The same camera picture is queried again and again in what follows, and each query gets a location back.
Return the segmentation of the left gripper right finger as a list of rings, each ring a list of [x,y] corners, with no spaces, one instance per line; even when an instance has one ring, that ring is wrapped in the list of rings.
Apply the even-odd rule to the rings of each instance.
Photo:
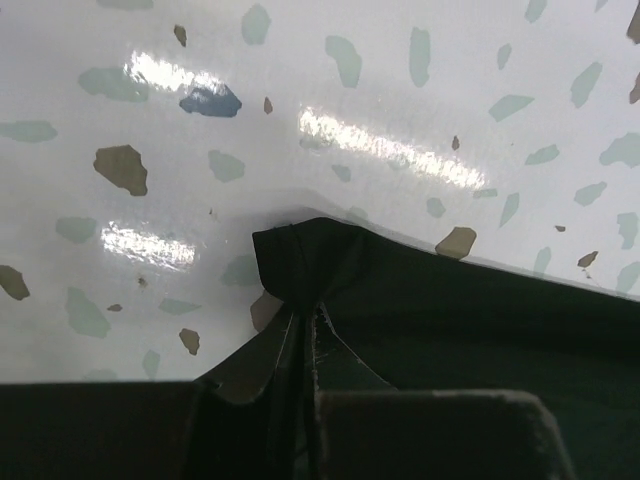
[[[535,395],[399,390],[338,335],[307,325],[307,452],[314,479],[567,479],[558,424]]]

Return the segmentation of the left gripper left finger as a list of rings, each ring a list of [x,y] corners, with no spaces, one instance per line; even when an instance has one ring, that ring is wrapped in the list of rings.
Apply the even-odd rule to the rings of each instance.
[[[5,479],[290,479],[300,323],[287,307],[192,381],[5,384]]]

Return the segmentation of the black t-shirt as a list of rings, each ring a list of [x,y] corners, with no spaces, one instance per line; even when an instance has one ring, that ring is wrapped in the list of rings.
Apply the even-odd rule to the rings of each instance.
[[[253,236],[264,289],[407,390],[511,389],[557,419],[582,479],[639,475],[639,305],[460,262],[329,218]]]

